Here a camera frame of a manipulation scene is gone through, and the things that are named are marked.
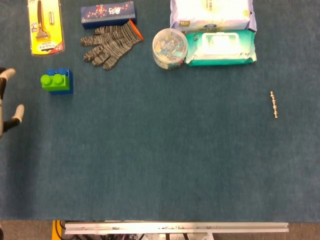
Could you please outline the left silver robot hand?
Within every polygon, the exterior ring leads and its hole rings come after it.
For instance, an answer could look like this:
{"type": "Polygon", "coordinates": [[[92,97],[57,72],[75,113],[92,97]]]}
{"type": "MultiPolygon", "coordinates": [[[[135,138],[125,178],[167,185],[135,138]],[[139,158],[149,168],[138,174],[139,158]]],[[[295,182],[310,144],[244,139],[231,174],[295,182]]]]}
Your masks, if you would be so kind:
{"type": "Polygon", "coordinates": [[[10,129],[18,126],[23,121],[25,106],[20,104],[15,110],[15,114],[9,120],[4,120],[3,116],[3,99],[7,86],[7,82],[16,74],[13,68],[0,68],[0,137],[10,129]]]}

